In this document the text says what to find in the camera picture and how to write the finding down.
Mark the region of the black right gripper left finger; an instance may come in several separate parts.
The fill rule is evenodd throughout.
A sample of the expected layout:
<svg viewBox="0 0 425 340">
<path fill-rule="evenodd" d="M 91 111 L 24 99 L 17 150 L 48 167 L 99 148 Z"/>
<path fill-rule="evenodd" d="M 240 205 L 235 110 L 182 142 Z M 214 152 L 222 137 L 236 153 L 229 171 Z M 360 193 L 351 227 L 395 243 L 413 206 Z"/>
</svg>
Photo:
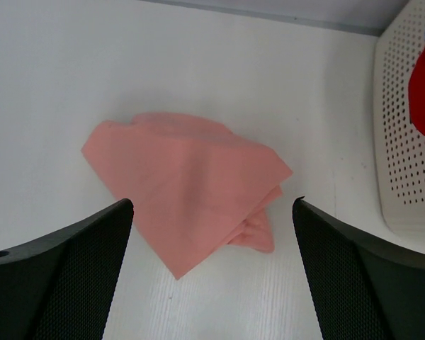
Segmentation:
<svg viewBox="0 0 425 340">
<path fill-rule="evenodd" d="M 0 251 L 0 339 L 102 339 L 132 219 L 122 199 Z"/>
</svg>

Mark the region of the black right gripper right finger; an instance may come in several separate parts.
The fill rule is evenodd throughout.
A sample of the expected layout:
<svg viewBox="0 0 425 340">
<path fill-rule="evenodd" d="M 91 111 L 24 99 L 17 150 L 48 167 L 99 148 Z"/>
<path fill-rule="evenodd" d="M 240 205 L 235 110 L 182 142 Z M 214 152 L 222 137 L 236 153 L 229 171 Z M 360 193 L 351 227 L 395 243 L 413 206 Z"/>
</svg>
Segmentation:
<svg viewBox="0 0 425 340">
<path fill-rule="evenodd" d="M 297 198 L 293 224 L 323 339 L 425 339 L 425 254 Z"/>
</svg>

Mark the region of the pink t shirt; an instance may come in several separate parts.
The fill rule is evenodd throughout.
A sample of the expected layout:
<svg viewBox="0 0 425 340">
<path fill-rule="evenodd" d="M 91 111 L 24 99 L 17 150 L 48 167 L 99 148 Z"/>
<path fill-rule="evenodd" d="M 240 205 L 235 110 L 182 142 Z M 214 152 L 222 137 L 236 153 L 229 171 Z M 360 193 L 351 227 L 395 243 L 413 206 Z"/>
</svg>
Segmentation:
<svg viewBox="0 0 425 340">
<path fill-rule="evenodd" d="M 266 207 L 292 171 L 270 147 L 183 113 L 100 123 L 82 147 L 117 199 L 135 207 L 145 241 L 175 278 L 230 244 L 271 253 Z"/>
</svg>

